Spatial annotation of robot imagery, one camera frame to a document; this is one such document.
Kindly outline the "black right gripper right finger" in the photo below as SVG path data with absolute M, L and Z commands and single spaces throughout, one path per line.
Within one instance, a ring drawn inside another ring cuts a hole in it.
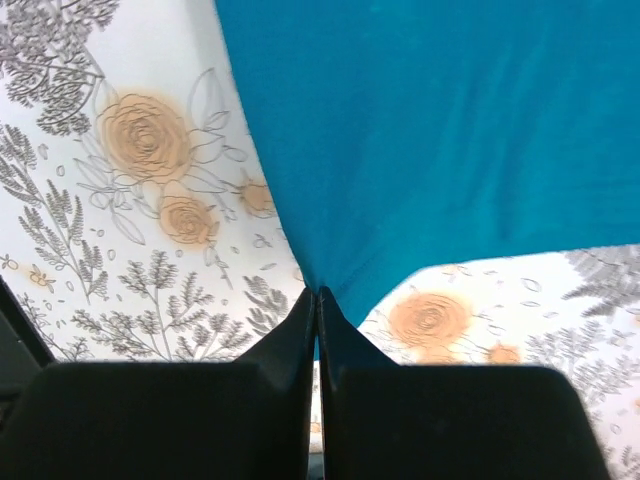
M 605 479 L 566 377 L 540 366 L 395 363 L 317 304 L 328 479 Z

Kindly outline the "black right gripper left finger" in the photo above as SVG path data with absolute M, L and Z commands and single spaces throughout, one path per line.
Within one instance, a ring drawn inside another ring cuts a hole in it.
M 1 431 L 5 479 L 303 479 L 315 298 L 231 362 L 61 363 Z

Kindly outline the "teal blue t shirt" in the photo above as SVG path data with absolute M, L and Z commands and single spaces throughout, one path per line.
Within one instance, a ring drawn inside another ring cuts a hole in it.
M 635 1 L 220 1 L 307 284 L 361 324 L 417 270 L 639 239 Z

